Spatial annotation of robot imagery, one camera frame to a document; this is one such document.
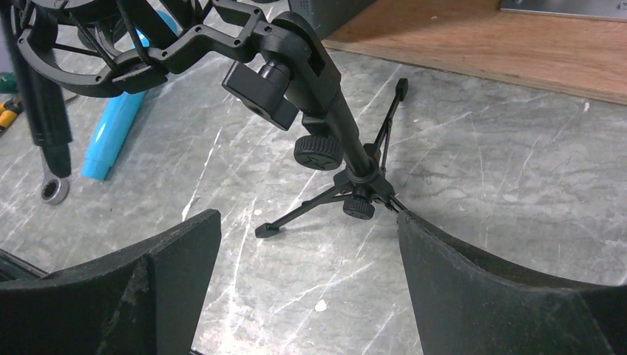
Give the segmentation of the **grey metal bracket stand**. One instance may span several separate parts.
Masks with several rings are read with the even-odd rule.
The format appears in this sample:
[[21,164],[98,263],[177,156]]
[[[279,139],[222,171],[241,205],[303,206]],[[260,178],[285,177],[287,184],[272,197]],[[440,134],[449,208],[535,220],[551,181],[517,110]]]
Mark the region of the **grey metal bracket stand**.
[[626,22],[626,0],[502,0],[500,11]]

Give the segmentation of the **yellow handled pliers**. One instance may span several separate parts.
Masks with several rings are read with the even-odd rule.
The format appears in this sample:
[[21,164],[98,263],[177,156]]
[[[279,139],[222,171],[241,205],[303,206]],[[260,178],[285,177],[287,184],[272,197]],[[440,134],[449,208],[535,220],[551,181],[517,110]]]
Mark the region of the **yellow handled pliers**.
[[20,95],[14,95],[1,104],[1,135],[7,131],[23,111],[24,107]]

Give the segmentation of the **blue microphone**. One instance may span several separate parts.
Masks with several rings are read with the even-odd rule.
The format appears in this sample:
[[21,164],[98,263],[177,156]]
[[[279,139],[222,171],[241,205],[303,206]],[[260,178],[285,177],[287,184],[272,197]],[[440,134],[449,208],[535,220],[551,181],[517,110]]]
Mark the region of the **blue microphone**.
[[124,92],[108,99],[87,147],[82,176],[95,180],[106,179],[145,96],[145,91],[132,94]]

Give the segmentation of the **black microphone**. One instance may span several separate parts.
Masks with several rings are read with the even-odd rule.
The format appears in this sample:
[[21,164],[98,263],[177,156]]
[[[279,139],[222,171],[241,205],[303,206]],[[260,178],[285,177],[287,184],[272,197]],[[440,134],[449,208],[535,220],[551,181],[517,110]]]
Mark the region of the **black microphone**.
[[51,172],[60,178],[67,178],[72,173],[69,148],[72,133],[61,88],[27,63],[18,49],[18,40],[11,28],[11,15],[11,2],[2,1],[1,28],[33,143],[44,153]]

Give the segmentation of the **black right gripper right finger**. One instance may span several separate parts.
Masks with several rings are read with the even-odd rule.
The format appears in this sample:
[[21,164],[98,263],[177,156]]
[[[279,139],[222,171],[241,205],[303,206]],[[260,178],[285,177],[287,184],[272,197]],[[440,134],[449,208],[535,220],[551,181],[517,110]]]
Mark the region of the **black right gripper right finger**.
[[425,354],[624,354],[626,287],[512,263],[413,212],[398,240]]

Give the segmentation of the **silver ratchet wrench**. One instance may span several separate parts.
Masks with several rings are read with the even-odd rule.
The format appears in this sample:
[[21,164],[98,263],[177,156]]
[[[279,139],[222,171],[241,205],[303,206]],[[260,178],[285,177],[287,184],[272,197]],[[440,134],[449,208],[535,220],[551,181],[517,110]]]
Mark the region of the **silver ratchet wrench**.
[[40,155],[43,168],[40,197],[43,203],[56,206],[66,199],[70,191],[70,182],[65,177],[61,178],[52,173],[43,148],[40,148]]

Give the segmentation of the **wooden board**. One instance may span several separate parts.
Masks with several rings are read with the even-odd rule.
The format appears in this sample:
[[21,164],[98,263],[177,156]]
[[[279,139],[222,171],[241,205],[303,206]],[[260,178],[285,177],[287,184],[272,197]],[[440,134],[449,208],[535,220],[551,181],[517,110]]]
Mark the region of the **wooden board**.
[[626,24],[502,12],[497,1],[376,1],[327,47],[616,104]]

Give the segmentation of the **blue network switch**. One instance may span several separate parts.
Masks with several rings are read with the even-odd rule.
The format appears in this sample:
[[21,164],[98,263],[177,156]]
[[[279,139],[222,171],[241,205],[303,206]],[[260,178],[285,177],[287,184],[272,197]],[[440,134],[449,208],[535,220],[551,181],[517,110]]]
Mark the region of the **blue network switch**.
[[326,39],[358,16],[375,0],[288,0],[289,10],[301,15],[321,39]]

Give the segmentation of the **black tripod shock mount stand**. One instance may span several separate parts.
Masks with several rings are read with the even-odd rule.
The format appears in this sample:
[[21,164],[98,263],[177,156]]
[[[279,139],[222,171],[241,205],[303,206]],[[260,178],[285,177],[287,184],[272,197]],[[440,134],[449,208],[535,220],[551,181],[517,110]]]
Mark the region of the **black tripod shock mount stand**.
[[272,237],[287,223],[326,203],[370,219],[375,204],[404,211],[385,177],[396,108],[407,95],[402,78],[373,143],[363,144],[341,90],[341,75],[311,25],[287,11],[269,21],[238,1],[165,1],[173,30],[147,1],[10,1],[11,28],[27,63],[61,91],[112,98],[160,86],[206,54],[233,60],[223,87],[281,130],[302,116],[307,135],[294,159],[309,169],[335,171],[334,185],[271,223]]

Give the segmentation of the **green handled screwdriver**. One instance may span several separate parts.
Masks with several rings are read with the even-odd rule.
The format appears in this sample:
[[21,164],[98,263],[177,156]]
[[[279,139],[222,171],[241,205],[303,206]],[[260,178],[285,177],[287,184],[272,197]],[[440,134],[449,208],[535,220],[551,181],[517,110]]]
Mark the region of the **green handled screwdriver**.
[[19,92],[18,83],[13,72],[0,72],[0,93],[17,94]]

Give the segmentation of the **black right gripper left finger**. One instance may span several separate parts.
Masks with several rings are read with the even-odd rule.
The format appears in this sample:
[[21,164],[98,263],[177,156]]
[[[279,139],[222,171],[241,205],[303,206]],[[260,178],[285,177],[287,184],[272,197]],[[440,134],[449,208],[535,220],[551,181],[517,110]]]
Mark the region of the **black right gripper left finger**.
[[220,213],[48,273],[1,253],[3,354],[192,354]]

